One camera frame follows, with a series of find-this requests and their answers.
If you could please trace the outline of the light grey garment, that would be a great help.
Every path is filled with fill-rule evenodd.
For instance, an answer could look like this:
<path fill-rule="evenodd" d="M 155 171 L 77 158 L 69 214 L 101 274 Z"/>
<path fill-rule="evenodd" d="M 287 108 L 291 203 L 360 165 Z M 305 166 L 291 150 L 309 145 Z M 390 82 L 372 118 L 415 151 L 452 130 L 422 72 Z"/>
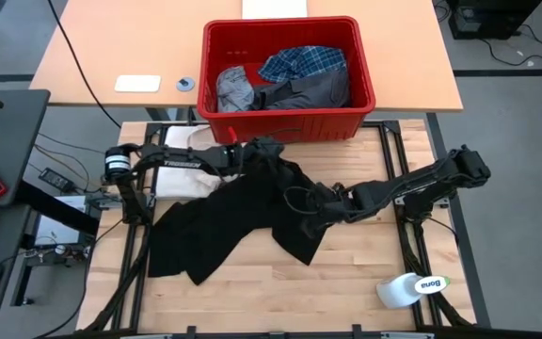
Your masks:
<path fill-rule="evenodd" d="M 230 67 L 216 79 L 219 113 L 248 111 L 254 101 L 254 89 L 243 66 Z"/>

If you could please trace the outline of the black side desk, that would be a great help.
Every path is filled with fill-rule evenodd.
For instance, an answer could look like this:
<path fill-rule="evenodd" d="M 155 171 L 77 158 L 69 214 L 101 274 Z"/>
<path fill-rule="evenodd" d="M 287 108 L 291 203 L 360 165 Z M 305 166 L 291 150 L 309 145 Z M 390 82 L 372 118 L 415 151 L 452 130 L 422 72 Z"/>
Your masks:
<path fill-rule="evenodd" d="M 0 207 L 14 202 L 49 98 L 45 89 L 0 90 Z"/>

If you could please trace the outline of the black power brick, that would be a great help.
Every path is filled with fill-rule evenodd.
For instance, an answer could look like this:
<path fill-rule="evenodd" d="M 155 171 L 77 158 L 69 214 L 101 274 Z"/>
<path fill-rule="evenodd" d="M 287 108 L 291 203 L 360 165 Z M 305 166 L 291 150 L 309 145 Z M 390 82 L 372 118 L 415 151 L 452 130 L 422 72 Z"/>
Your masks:
<path fill-rule="evenodd" d="M 39 179 L 49 186 L 58 189 L 62 193 L 73 192 L 75 189 L 75 184 L 73 181 L 51 168 L 45 168 L 40 173 Z"/>

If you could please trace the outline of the black computer tower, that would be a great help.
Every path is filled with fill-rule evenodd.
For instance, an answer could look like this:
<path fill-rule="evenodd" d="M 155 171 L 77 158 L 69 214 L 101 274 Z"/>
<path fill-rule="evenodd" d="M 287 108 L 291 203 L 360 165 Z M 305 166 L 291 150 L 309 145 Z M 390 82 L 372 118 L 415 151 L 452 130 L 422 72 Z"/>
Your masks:
<path fill-rule="evenodd" d="M 446 0 L 455 40 L 508 40 L 542 0 Z"/>

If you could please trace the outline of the red plastic laundry bin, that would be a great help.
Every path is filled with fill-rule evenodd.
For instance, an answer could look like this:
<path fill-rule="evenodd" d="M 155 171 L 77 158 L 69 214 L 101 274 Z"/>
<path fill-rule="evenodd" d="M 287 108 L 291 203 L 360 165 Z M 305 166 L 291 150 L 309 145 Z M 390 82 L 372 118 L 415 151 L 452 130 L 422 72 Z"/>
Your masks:
<path fill-rule="evenodd" d="M 221 72 L 243 66 L 251 84 L 266 85 L 258 75 L 263 63 L 282 49 L 305 45 L 343 51 L 350 80 L 348 107 L 218 112 L 216 79 Z M 231 143 L 229 126 L 240 141 L 269 134 L 280 141 L 348 139 L 375 103 L 359 24 L 352 17 L 216 20 L 203 28 L 197 110 L 219 143 Z"/>

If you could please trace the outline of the light wooden desk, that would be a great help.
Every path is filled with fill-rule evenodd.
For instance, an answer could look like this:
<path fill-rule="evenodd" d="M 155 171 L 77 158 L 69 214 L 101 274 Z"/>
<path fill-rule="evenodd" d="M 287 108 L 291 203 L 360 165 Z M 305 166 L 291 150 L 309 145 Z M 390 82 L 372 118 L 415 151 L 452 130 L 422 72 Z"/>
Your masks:
<path fill-rule="evenodd" d="M 379 110 L 463 105 L 431 0 L 308 0 L 310 16 L 346 15 L 361 32 Z M 69 0 L 30 83 L 52 105 L 195 105 L 203 27 L 238 19 L 242 0 Z M 120 75 L 160 75 L 155 93 L 115 92 Z"/>

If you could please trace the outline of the white Bona spray bottle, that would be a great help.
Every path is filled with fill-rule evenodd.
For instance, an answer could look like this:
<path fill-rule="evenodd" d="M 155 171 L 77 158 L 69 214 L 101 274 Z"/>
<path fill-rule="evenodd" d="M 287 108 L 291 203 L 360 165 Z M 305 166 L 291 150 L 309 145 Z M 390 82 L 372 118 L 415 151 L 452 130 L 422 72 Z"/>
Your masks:
<path fill-rule="evenodd" d="M 441 292 L 450 283 L 451 280 L 446 276 L 420 276 L 410 272 L 380 282 L 375 289 L 387 308 L 397 309 L 410 306 L 423 296 Z"/>

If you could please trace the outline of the blue plaid shirt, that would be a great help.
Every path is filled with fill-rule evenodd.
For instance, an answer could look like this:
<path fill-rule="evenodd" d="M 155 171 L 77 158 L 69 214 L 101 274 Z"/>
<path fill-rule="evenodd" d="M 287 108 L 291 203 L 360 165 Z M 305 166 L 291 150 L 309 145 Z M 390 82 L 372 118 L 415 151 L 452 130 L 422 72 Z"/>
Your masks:
<path fill-rule="evenodd" d="M 280 50 L 265 61 L 258 75 L 266 82 L 280 83 L 342 70 L 346 66 L 341 49 L 308 45 Z"/>

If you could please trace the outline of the white box device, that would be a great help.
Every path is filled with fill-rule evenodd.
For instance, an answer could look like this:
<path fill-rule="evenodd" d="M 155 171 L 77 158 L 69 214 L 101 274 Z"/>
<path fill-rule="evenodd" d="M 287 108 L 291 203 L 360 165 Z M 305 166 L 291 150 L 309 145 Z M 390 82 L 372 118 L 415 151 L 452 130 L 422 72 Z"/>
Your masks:
<path fill-rule="evenodd" d="M 57 199 L 83 213 L 88 210 L 85 196 L 59 196 Z M 34 246 L 87 245 L 92 238 L 92 235 L 74 230 L 51 218 L 40 216 Z"/>

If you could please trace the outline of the white paper sheet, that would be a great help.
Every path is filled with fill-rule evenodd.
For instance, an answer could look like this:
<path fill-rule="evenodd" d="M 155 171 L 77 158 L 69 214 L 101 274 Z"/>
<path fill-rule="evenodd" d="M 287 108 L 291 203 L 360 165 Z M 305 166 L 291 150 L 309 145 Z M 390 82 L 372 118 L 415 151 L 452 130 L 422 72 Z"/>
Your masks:
<path fill-rule="evenodd" d="M 242 0 L 243 19 L 284 19 L 307 16 L 307 0 Z"/>

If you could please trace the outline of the small white pad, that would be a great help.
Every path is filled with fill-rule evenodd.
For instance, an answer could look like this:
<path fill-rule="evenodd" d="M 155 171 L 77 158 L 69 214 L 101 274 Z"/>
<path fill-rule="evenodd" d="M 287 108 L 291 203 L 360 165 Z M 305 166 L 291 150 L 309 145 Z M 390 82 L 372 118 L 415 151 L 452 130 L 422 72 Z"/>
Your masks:
<path fill-rule="evenodd" d="M 115 92 L 155 93 L 160 89 L 160 75 L 120 75 L 115 83 Z"/>

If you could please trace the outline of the black cloth garment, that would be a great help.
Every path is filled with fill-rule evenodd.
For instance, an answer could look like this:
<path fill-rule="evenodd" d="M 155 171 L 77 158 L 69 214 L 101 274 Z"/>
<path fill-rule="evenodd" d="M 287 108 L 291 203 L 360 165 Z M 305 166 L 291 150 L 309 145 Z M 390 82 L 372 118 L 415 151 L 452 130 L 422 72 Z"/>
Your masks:
<path fill-rule="evenodd" d="M 312 185 L 296 163 L 280 160 L 275 169 L 247 170 L 206 198 L 174 203 L 151 230 L 148 276 L 184 272 L 200 285 L 244 237 L 266 228 L 285 251 L 309 265 L 329 228 L 311 233 L 301 226 L 302 187 Z"/>

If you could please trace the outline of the dark grey shirt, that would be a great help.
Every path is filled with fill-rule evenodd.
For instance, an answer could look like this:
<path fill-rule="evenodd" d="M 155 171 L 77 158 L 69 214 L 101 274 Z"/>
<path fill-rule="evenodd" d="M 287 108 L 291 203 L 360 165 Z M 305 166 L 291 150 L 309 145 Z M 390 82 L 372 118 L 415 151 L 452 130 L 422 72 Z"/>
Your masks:
<path fill-rule="evenodd" d="M 250 110 L 341 108 L 350 105 L 346 70 L 319 73 L 254 89 Z"/>

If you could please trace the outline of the cream canvas tote bag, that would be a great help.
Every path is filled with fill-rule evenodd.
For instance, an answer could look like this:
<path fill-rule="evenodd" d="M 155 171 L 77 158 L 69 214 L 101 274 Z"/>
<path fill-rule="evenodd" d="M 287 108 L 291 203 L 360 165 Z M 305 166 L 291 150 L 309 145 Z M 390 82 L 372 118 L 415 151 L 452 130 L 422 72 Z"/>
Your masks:
<path fill-rule="evenodd" d="M 211 128 L 208 125 L 170 126 L 167 129 L 165 144 L 173 148 L 192 147 L 206 150 L 217 146 Z M 156 197 L 162 200 L 193 200 L 208 197 L 222 184 L 231 182 L 237 175 L 222 179 L 196 169 L 158 169 Z"/>

